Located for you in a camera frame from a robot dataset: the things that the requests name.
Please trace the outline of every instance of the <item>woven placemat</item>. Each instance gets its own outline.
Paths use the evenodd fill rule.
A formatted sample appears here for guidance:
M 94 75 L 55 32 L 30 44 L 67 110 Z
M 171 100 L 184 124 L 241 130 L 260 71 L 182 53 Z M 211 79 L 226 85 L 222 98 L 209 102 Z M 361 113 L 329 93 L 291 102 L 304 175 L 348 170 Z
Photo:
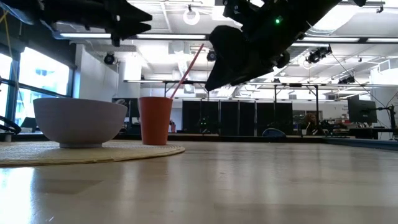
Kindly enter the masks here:
M 183 151 L 182 146 L 145 146 L 134 141 L 110 141 L 91 149 L 64 149 L 55 142 L 0 142 L 0 166 L 116 162 L 170 156 Z

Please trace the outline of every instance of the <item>black panel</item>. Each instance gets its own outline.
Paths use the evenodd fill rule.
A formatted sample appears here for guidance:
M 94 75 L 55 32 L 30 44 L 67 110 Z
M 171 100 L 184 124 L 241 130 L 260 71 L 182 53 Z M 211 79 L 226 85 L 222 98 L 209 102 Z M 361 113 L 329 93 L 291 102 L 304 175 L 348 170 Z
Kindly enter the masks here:
M 293 133 L 293 106 L 291 103 L 276 104 L 277 126 L 285 134 Z
M 200 133 L 200 101 L 182 101 L 182 129 L 185 133 Z
M 257 103 L 257 136 L 262 133 L 274 122 L 274 104 Z
M 238 135 L 238 102 L 221 102 L 221 135 Z
M 211 133 L 217 133 L 219 127 L 218 121 L 218 102 L 214 101 L 202 101 L 201 102 L 201 117 L 206 118 Z
M 240 102 L 239 136 L 254 136 L 254 103 Z

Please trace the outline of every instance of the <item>black robotic arm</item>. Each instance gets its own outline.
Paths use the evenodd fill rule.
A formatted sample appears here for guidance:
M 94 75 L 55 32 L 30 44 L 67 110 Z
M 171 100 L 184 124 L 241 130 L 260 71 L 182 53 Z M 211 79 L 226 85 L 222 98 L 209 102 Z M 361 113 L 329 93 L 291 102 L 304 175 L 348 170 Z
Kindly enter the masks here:
M 56 22 L 102 28 L 111 34 L 112 44 L 150 30 L 141 22 L 152 16 L 126 0 L 0 0 L 0 6 L 26 24 L 43 23 L 56 33 Z
M 224 0 L 224 16 L 241 23 L 241 30 L 218 26 L 210 34 L 217 58 L 206 83 L 208 91 L 237 85 L 283 68 L 286 51 L 341 0 L 263 0 L 257 7 L 246 0 Z M 364 6 L 366 0 L 353 0 Z

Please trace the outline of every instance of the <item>spotlight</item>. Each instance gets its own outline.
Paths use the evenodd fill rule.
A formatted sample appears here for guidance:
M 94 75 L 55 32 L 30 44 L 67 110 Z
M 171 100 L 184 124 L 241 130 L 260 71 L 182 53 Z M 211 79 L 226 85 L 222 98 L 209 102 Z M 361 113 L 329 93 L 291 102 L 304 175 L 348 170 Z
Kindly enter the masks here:
M 216 60 L 216 52 L 214 50 L 209 50 L 209 53 L 207 54 L 207 61 L 209 62 L 214 62 Z
M 108 52 L 106 53 L 106 56 L 104 58 L 104 63 L 107 65 L 113 65 L 115 63 L 116 59 L 114 57 L 114 52 Z
M 331 47 L 320 47 L 317 50 L 311 51 L 310 56 L 308 56 L 305 60 L 308 63 L 318 63 L 320 60 L 324 59 L 327 55 L 333 53 L 331 51 Z
M 338 80 L 338 84 L 350 84 L 350 83 L 355 83 L 355 78 L 352 75 L 350 75 L 347 78 L 343 78 L 341 80 Z

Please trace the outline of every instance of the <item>red straw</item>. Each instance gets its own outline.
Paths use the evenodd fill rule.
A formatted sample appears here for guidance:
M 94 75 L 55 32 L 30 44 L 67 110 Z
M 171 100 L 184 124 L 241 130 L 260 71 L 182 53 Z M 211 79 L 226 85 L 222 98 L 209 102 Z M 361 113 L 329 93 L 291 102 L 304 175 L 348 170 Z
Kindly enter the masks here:
M 175 93 L 177 92 L 178 88 L 180 87 L 181 83 L 184 82 L 185 77 L 187 77 L 189 71 L 190 71 L 191 68 L 193 67 L 193 64 L 194 64 L 195 61 L 197 60 L 197 58 L 198 58 L 198 56 L 199 56 L 199 53 L 200 53 L 201 49 L 203 48 L 203 46 L 204 46 L 204 44 L 201 44 L 201 46 L 200 46 L 200 48 L 199 48 L 197 54 L 196 54 L 195 57 L 193 58 L 193 60 L 192 60 L 191 64 L 189 65 L 187 71 L 185 72 L 184 76 L 181 78 L 180 82 L 178 83 L 177 87 L 175 88 L 175 90 L 174 90 L 172 96 L 170 97 L 170 99 L 172 99 L 172 98 L 174 97 L 174 95 L 175 95 Z

